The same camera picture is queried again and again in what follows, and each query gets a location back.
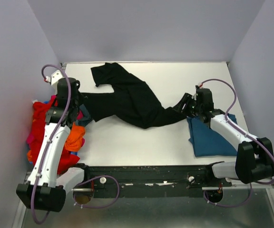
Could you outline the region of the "black t-shirt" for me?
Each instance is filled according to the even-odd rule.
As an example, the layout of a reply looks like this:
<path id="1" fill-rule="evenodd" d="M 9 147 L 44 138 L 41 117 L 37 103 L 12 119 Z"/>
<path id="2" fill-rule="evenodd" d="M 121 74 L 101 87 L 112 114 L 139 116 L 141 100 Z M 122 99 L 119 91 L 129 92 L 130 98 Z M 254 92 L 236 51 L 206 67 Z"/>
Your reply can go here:
<path id="1" fill-rule="evenodd" d="M 80 93 L 95 122 L 117 116 L 133 126 L 147 129 L 175 124 L 186 118 L 173 107 L 164 108 L 145 81 L 126 71 L 118 63 L 91 68 L 96 86 L 111 85 L 112 93 Z"/>

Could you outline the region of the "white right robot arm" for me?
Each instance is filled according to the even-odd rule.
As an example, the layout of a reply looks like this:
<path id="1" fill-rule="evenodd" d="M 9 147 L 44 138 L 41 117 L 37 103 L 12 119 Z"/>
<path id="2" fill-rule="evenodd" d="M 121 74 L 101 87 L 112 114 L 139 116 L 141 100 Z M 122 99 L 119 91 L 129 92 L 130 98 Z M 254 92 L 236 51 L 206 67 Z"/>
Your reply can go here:
<path id="1" fill-rule="evenodd" d="M 271 178 L 274 183 L 274 155 L 272 143 L 258 138 L 235 124 L 227 112 L 214 107 L 212 92 L 196 87 L 196 94 L 185 93 L 174 109 L 187 117 L 198 118 L 209 129 L 221 135 L 236 149 L 235 162 L 220 162 L 204 173 L 204 182 L 215 186 L 222 178 L 239 180 L 248 184 Z"/>

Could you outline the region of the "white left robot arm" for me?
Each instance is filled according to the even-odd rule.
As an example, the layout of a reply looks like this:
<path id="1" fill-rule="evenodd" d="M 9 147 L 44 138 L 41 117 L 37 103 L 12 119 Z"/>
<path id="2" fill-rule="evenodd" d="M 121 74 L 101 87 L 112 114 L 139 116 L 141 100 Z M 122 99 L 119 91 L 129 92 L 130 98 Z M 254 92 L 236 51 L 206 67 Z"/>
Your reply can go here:
<path id="1" fill-rule="evenodd" d="M 90 183 L 84 164 L 70 165 L 64 174 L 57 175 L 63 147 L 78 116 L 79 86 L 80 82 L 71 77 L 57 83 L 56 101 L 46 114 L 38 159 L 27 182 L 16 188 L 17 196 L 29 209 L 59 212 L 72 188 Z"/>

